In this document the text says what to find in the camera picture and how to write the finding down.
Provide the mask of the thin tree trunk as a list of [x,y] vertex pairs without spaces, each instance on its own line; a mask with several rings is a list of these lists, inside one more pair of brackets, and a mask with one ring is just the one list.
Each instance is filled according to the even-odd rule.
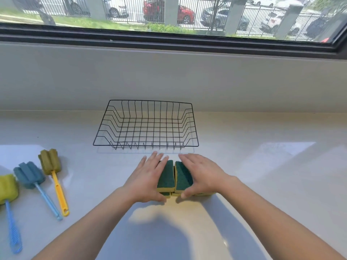
[[213,34],[213,29],[215,26],[215,19],[216,19],[216,14],[219,8],[219,3],[220,3],[220,0],[214,0],[212,15],[210,16],[210,21],[209,21],[209,30],[207,31],[207,34],[210,36]]

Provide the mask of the dark window frame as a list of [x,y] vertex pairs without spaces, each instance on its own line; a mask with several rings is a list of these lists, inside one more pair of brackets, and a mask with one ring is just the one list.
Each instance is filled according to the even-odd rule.
[[0,23],[0,42],[283,56],[347,61],[347,33],[333,43]]

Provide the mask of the grey concrete pillar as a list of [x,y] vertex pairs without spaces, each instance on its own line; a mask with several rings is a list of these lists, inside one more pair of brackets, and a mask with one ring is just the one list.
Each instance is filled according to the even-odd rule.
[[90,11],[91,18],[95,20],[107,20],[103,0],[86,0],[86,3]]
[[297,17],[301,13],[302,9],[302,5],[290,5],[288,7],[277,31],[275,32],[276,39],[286,39],[288,33],[290,32],[292,26],[295,24]]
[[246,2],[247,0],[231,1],[227,22],[224,28],[226,34],[236,34]]
[[179,0],[164,0],[164,24],[177,26]]

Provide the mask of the black car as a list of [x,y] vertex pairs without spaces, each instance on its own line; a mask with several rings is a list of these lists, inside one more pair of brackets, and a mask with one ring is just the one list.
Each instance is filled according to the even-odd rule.
[[306,28],[305,35],[310,39],[317,38],[326,29],[328,22],[326,17],[316,18]]

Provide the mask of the black metal fence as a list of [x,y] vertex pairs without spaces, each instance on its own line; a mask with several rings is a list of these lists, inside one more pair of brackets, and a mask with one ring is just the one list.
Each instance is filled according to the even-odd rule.
[[[45,22],[50,22],[51,19],[64,20],[66,18],[87,18],[91,17],[86,0],[20,0],[19,9],[28,15],[43,16]],[[124,0],[128,9],[129,16],[127,18],[108,18],[111,23],[128,24],[140,26],[147,25],[143,17],[143,2],[144,0]],[[277,3],[274,6],[275,0],[250,0],[242,13],[239,22],[236,36],[251,37],[251,38],[275,38],[274,34],[268,34],[259,29],[262,20],[271,11],[284,10],[289,7],[290,0]],[[177,26],[187,29],[209,30],[210,16],[212,15],[214,0],[187,0],[185,6],[192,9],[196,13],[195,23],[193,25],[178,24]],[[215,26],[213,34],[225,33],[225,24],[228,18],[228,12],[231,2],[220,0],[219,8],[216,14]],[[297,17],[301,24],[301,30],[296,36],[287,35],[287,39],[292,40],[308,40],[313,41],[305,35],[308,25],[318,17],[326,17],[329,20],[329,14],[319,14],[315,11],[303,11]]]

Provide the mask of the red car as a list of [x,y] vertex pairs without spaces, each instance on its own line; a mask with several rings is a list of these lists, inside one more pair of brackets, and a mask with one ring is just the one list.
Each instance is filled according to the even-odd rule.
[[[196,13],[185,6],[185,1],[179,0],[177,23],[193,25]],[[164,24],[164,0],[144,0],[143,17],[145,21]]]

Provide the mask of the person's left hand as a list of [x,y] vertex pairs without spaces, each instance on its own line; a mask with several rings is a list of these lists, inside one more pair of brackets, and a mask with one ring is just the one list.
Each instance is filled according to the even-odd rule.
[[[137,165],[122,187],[127,200],[131,204],[150,202],[150,194],[152,192],[158,192],[157,184],[162,170],[152,169],[152,154],[147,157],[147,170],[138,170]],[[164,165],[166,165],[168,159],[168,156],[162,158]]]

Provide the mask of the green shrub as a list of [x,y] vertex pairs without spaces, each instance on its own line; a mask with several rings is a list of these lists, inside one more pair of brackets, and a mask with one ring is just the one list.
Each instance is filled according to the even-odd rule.
[[196,30],[182,28],[174,25],[165,25],[162,23],[149,22],[146,25],[147,31],[158,32],[158,33],[169,33],[169,34],[197,34]]

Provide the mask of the white car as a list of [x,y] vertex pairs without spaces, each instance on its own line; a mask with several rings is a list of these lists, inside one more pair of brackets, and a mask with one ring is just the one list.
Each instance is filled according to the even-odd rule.
[[[271,11],[267,16],[262,20],[259,29],[268,34],[275,34],[278,30],[286,11],[276,10]],[[298,21],[295,21],[291,29],[289,30],[289,36],[296,36],[301,30],[301,24]]]
[[124,0],[103,0],[108,18],[127,18],[128,9]]

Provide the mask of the person's left forearm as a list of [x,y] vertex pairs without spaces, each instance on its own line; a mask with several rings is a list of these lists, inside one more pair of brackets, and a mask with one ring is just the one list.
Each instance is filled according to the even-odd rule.
[[95,260],[120,219],[138,201],[129,188],[116,189],[32,260]]

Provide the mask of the person's right forearm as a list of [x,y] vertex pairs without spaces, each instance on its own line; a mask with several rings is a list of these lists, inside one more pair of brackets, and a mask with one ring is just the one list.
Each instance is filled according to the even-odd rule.
[[236,209],[273,260],[347,260],[237,177],[223,175],[215,191]]

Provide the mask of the person's right hand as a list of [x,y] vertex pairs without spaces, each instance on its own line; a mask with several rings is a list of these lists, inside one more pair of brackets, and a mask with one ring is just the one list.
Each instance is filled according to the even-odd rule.
[[196,186],[196,194],[223,194],[232,182],[237,180],[235,176],[225,173],[214,161],[202,155],[180,154],[179,158],[192,175],[192,186]]

